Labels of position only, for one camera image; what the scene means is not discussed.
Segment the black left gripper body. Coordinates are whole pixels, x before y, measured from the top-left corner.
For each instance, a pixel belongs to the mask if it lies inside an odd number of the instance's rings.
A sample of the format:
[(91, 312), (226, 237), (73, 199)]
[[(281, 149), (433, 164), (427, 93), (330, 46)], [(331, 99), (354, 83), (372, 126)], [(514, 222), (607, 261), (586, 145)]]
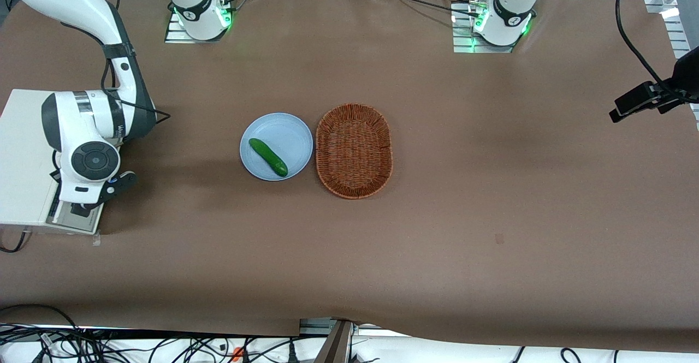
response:
[(672, 88), (671, 92), (667, 92), (661, 87), (653, 87), (653, 90), (656, 95), (653, 109), (656, 109), (660, 114), (666, 114), (684, 104), (697, 104), (697, 96), (684, 89)]

